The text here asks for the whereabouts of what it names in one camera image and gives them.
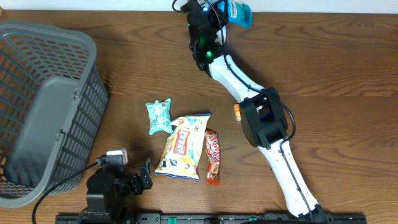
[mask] red wrapper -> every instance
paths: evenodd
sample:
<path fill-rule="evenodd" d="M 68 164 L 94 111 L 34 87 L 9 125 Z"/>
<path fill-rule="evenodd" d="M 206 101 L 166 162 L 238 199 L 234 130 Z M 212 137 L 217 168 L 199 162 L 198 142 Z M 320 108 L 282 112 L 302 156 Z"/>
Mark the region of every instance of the red wrapper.
<path fill-rule="evenodd" d="M 220 144 L 217 132 L 206 130 L 206 152 L 209 166 L 207 169 L 207 184 L 220 184 Z"/>

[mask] white wall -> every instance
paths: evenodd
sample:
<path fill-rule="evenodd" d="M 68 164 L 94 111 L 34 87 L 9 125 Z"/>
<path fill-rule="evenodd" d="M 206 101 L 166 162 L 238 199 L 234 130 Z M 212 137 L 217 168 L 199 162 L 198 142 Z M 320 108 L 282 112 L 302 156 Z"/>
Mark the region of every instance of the white wall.
<path fill-rule="evenodd" d="M 187 0 L 178 0 L 176 6 Z M 240 0 L 255 12 L 398 13 L 398 0 Z M 171 11 L 172 0 L 0 0 L 4 9 Z"/>

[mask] gray plastic basket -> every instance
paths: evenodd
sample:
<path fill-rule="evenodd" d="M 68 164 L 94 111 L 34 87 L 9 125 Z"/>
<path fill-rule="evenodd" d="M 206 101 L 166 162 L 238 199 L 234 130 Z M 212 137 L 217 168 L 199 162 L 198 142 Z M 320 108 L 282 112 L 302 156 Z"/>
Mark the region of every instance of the gray plastic basket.
<path fill-rule="evenodd" d="M 0 206 L 24 206 L 84 168 L 108 100 L 95 59 L 84 33 L 0 22 Z"/>

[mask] snack bag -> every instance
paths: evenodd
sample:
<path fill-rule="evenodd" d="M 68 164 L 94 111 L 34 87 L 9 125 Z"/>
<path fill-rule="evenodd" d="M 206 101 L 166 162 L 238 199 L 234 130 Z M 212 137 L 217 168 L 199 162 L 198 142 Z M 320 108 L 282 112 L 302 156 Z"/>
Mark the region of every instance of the snack bag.
<path fill-rule="evenodd" d="M 220 144 L 217 132 L 206 130 L 207 184 L 220 185 Z"/>
<path fill-rule="evenodd" d="M 196 114 L 171 122 L 176 128 L 167 138 L 155 174 L 199 181 L 197 166 L 209 118 L 210 114 Z"/>
<path fill-rule="evenodd" d="M 149 134 L 153 135 L 157 131 L 165 131 L 167 133 L 172 133 L 173 128 L 170 124 L 170 104 L 172 100 L 169 98 L 164 102 L 147 103 L 147 109 L 150 121 Z"/>

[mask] wooden table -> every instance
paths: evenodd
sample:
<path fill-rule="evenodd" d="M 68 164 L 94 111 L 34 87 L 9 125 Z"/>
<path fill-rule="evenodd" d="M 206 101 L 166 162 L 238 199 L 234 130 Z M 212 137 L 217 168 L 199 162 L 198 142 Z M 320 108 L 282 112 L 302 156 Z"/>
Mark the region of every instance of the wooden table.
<path fill-rule="evenodd" d="M 145 103 L 172 99 L 172 118 L 212 113 L 221 142 L 221 185 L 154 176 L 132 206 L 164 213 L 262 213 L 286 210 L 268 162 L 251 147 L 233 113 L 234 98 L 200 72 L 188 48 L 186 16 L 172 12 L 6 11 L 1 19 L 51 24 L 94 38 L 109 104 L 89 162 L 128 149 L 138 167 L 155 167 L 165 132 L 149 135 Z M 312 194 L 331 212 L 358 212 L 369 223 L 398 223 L 398 16 L 255 13 L 250 29 L 228 28 L 238 66 L 274 86 L 297 120 L 290 145 Z M 46 198 L 38 223 L 86 207 L 86 180 Z M 1 223 L 30 223 L 34 203 L 0 209 Z"/>

